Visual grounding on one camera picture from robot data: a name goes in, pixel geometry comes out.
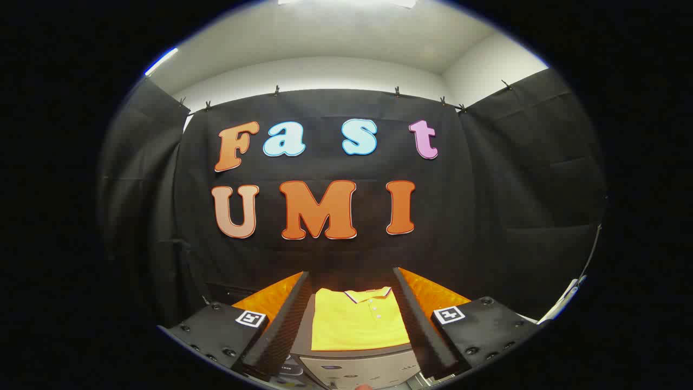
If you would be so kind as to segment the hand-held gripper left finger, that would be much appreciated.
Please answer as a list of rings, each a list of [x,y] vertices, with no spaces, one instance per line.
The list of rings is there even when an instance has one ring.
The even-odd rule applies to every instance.
[[[312,292],[308,271],[166,271],[158,327],[221,371],[267,381],[290,355]]]

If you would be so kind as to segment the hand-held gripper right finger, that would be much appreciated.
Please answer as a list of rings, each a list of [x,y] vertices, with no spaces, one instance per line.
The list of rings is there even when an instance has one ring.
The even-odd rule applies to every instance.
[[[461,303],[452,291],[413,272],[392,272],[409,343],[426,378],[481,370],[544,329],[490,296]]]

